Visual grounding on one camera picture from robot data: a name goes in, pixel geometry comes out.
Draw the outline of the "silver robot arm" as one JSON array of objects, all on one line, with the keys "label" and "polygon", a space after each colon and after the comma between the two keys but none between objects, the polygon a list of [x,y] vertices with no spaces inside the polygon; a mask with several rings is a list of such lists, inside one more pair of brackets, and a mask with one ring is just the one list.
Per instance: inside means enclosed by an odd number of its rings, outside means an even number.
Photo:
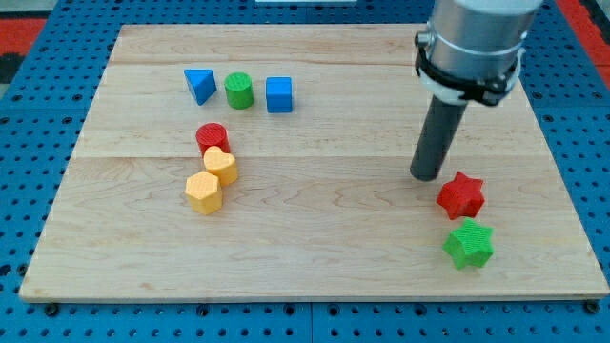
[{"label": "silver robot arm", "polygon": [[497,105],[516,85],[541,0],[437,0],[416,33],[416,72],[438,100]]}]

